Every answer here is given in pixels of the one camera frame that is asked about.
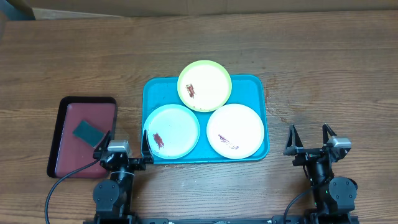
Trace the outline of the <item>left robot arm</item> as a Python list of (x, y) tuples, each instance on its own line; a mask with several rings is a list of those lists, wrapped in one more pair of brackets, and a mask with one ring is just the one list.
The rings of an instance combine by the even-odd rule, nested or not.
[(142, 134), (141, 154), (141, 158), (130, 158), (127, 141), (112, 140), (110, 133), (96, 146), (93, 158), (109, 171), (110, 177), (93, 190), (94, 224), (142, 222), (138, 214), (131, 211), (131, 200), (135, 171), (144, 171), (146, 165), (154, 163), (146, 131)]

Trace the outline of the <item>yellow-green plate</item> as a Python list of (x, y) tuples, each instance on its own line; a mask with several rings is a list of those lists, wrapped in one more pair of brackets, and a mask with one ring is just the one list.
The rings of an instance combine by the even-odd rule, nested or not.
[(188, 64), (177, 80), (177, 93), (185, 106), (199, 112), (211, 112), (223, 106), (232, 92), (228, 71), (211, 60)]

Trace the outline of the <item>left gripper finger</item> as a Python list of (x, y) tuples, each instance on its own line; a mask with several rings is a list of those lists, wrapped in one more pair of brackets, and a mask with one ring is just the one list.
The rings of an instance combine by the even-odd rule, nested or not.
[(101, 140), (101, 142), (96, 146), (93, 152), (93, 159), (101, 159), (102, 153), (104, 153), (104, 151), (107, 151), (110, 141), (111, 141), (111, 132), (108, 131)]
[(142, 134), (142, 142), (141, 142), (141, 154), (145, 164), (153, 164), (154, 157), (150, 149), (149, 138), (147, 130), (145, 129)]

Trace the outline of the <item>green scrubbing sponge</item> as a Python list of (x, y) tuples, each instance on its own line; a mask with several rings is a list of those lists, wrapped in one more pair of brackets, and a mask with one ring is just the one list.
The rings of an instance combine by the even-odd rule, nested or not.
[(73, 131), (73, 135), (91, 147), (96, 147), (103, 140), (105, 133), (96, 129), (87, 121), (81, 121)]

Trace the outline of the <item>light blue plate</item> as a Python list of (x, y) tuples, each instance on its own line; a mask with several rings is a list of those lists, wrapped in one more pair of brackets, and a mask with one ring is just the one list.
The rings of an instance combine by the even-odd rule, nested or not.
[(200, 125), (187, 107), (168, 104), (158, 107), (147, 117), (143, 136), (153, 155), (174, 160), (186, 156), (197, 145)]

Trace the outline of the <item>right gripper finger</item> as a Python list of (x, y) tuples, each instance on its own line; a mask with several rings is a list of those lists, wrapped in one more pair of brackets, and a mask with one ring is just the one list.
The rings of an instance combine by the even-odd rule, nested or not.
[(323, 143), (326, 144), (329, 141), (329, 137), (336, 136), (336, 133), (330, 128), (330, 126), (325, 123), (322, 126), (323, 132)]
[(283, 155), (296, 156), (303, 152), (303, 144), (293, 124), (289, 126), (288, 140)]

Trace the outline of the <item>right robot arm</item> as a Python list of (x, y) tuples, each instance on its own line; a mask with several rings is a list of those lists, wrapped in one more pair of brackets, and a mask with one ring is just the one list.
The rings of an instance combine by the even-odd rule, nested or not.
[[(332, 163), (345, 158), (351, 150), (351, 141), (337, 135), (328, 124), (322, 126), (323, 146), (304, 148), (293, 124), (289, 126), (285, 156), (294, 156), (293, 166), (302, 167), (310, 188), (296, 196), (286, 207), (284, 223), (358, 223), (350, 212), (355, 209), (357, 183), (347, 177), (336, 177)], [(312, 193), (315, 207), (307, 209), (301, 217), (289, 218), (291, 206), (301, 197)]]

